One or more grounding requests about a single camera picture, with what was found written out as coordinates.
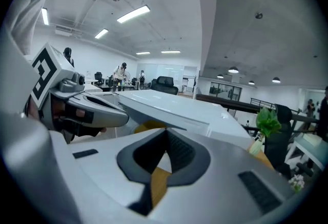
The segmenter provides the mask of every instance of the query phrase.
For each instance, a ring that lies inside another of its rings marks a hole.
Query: gray ceiling
[[[151,12],[116,21],[143,5]],[[237,66],[241,83],[270,85],[279,76],[281,84],[328,84],[327,28],[314,0],[47,0],[45,7],[50,24],[129,55],[151,52],[141,59],[169,48],[181,60],[201,56],[206,77]],[[103,28],[109,32],[95,39]]]
[[[143,5],[151,11],[123,24],[116,21]],[[150,51],[157,57],[169,48],[185,56],[200,55],[199,0],[47,0],[45,7],[50,24],[69,28],[74,36],[91,41],[106,28],[109,32],[96,41],[133,56]]]
[[[255,18],[257,11],[262,19]],[[243,83],[252,79],[257,85],[269,85],[280,75],[282,84],[324,85],[328,83],[327,38],[314,0],[217,0],[203,76],[215,78],[237,66],[245,77]]]

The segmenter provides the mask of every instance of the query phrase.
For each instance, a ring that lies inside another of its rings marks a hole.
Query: black chair
[[[177,95],[179,91],[179,89],[174,86],[173,78],[168,76],[159,76],[156,83],[151,85],[151,89],[172,95]]]
[[[101,86],[104,84],[102,77],[103,77],[103,74],[101,72],[96,72],[94,74],[94,79],[98,80],[98,82],[95,83],[96,85]]]
[[[138,79],[136,77],[132,78],[131,80],[131,85],[135,86],[135,82],[137,81]]]
[[[145,89],[150,89],[150,86],[151,86],[152,83],[148,83],[145,85]]]
[[[284,161],[288,152],[289,140],[292,136],[292,112],[286,106],[275,104],[275,107],[278,121],[281,123],[281,129],[279,130],[280,133],[271,134],[270,137],[265,139],[264,153],[273,168],[287,179],[290,179],[292,177],[291,169]],[[296,166],[301,171],[312,176],[312,171],[306,169],[301,163],[298,163]]]
[[[150,85],[150,89],[153,89],[154,85],[156,84],[157,79],[153,79]]]

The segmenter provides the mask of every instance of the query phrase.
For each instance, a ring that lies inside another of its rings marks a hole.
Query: white table
[[[84,79],[84,82],[85,82],[86,84],[93,84],[94,82],[98,82],[98,80],[96,80],[96,79],[91,79],[91,78],[85,78],[85,79]]]
[[[106,84],[106,81],[109,80],[110,78],[108,76],[102,78],[104,80],[104,85]]]
[[[150,117],[244,149],[252,143],[246,130],[221,105],[154,90],[121,91],[115,94],[118,95],[119,103],[130,108],[130,119],[138,123],[142,116]]]
[[[293,145],[288,151],[285,162],[291,158],[295,149],[298,148],[306,156],[309,157],[321,170],[328,163],[328,144],[325,141],[321,141],[319,145],[313,146],[311,143],[306,141],[303,136],[298,136],[295,138]]]

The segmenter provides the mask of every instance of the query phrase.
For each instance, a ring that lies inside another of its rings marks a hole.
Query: recessed ceiling light
[[[140,7],[139,9],[136,9],[132,12],[127,13],[126,15],[122,16],[121,18],[117,19],[117,21],[122,24],[122,23],[126,22],[127,20],[130,20],[134,17],[137,17],[141,14],[148,13],[148,12],[150,12],[150,9],[147,5],[145,5],[145,6]]]
[[[136,54],[150,54],[150,52],[140,52],[140,53],[136,53]]]
[[[272,82],[276,83],[276,84],[279,84],[280,83],[280,79],[278,77],[274,77],[272,79]]]
[[[262,19],[262,18],[263,18],[263,14],[260,13],[260,12],[256,12],[256,14],[255,14],[255,18],[256,18],[256,19]]]
[[[229,68],[229,72],[230,72],[230,73],[234,73],[234,74],[237,74],[237,73],[239,73],[239,71],[238,71],[237,67],[235,67],[235,66],[233,66],[233,67],[230,67],[230,68]]]
[[[43,17],[43,22],[45,23],[45,25],[49,25],[47,9],[46,8],[42,8],[41,9],[41,12],[42,12],[42,17]]]
[[[99,38],[101,38],[101,37],[102,37],[105,33],[107,33],[107,32],[108,32],[107,29],[103,29],[103,30],[101,30],[101,32],[98,33],[94,38],[99,39]]]
[[[177,54],[181,53],[180,51],[162,51],[162,54]]]

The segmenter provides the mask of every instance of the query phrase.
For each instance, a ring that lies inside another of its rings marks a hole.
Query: pendant light
[[[239,73],[238,68],[235,67],[235,66],[230,67],[230,68],[229,68],[229,72],[230,72],[230,73],[233,73],[233,74],[237,74],[237,73]]]
[[[274,77],[272,79],[272,82],[276,83],[276,84],[280,84],[280,79],[278,77]]]

